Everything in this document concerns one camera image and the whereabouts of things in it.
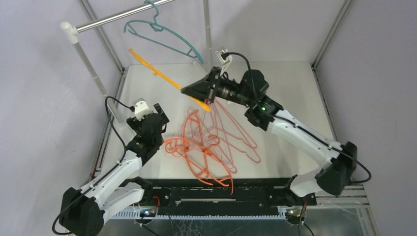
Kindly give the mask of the yellow plastic hanger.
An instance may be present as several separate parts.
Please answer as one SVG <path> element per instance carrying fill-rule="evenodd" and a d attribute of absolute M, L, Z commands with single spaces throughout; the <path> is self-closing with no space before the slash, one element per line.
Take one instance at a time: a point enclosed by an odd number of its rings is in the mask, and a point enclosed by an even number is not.
<path fill-rule="evenodd" d="M 153 65 L 151 65 L 149 62 L 147 62 L 146 60 L 144 60 L 139 54 L 137 54 L 132 48 L 128 49 L 129 53 L 133 56 L 133 58 L 139 62 L 141 65 L 145 66 L 146 68 L 150 69 L 153 72 L 154 76 L 159 76 L 161 78 L 163 78 L 165 81 L 167 81 L 169 84 L 171 84 L 173 87 L 175 87 L 178 91 L 182 91 L 182 87 L 177 84 L 174 80 L 172 80 L 171 78 L 169 78 L 168 76 L 166 76 L 165 74 L 163 74 L 161 71 L 159 71 L 157 68 L 155 68 Z M 195 99 L 192 98 L 191 99 L 197 104 L 199 105 L 203 110 L 205 110 L 206 112 L 210 112 L 211 108 L 209 105 Z"/>

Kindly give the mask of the teal plastic hanger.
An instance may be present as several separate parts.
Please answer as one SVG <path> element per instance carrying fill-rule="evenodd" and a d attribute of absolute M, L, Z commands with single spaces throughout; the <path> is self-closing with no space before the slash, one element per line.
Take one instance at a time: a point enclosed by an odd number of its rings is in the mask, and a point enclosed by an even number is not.
<path fill-rule="evenodd" d="M 146 0 L 144 3 L 149 4 L 154 9 L 152 20 L 130 20 L 124 24 L 124 33 L 196 60 L 200 64 L 205 63 L 200 52 L 186 38 L 171 28 L 158 23 L 157 18 L 160 12 L 155 2 Z"/>

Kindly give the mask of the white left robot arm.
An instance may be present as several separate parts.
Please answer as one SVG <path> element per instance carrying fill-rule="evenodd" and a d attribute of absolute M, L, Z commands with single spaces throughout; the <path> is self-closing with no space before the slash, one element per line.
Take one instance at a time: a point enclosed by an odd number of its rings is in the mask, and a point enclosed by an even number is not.
<path fill-rule="evenodd" d="M 149 181 L 139 177 L 124 187 L 120 185 L 140 170 L 163 144 L 162 133 L 169 119 L 158 103 L 154 108 L 152 110 L 144 100 L 135 102 L 131 107 L 135 116 L 126 122 L 136 135 L 124 145 L 122 158 L 108 172 L 80 188 L 68 188 L 54 226 L 60 224 L 66 228 L 67 235 L 96 236 L 110 218 L 127 206 L 152 202 L 154 192 Z"/>

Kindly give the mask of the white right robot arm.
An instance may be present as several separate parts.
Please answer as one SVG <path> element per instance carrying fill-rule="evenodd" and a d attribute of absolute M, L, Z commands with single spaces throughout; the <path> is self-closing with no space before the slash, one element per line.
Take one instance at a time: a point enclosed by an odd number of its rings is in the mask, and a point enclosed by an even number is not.
<path fill-rule="evenodd" d="M 253 126 L 284 138 L 317 163 L 317 169 L 291 177 L 284 191 L 289 204 L 296 205 L 319 191 L 339 196 L 356 169 L 357 146 L 331 141 L 304 125 L 267 96 L 268 88 L 260 70 L 248 69 L 237 82 L 215 66 L 204 78 L 183 87 L 181 93 L 207 105 L 221 98 L 245 106 L 244 115 Z"/>

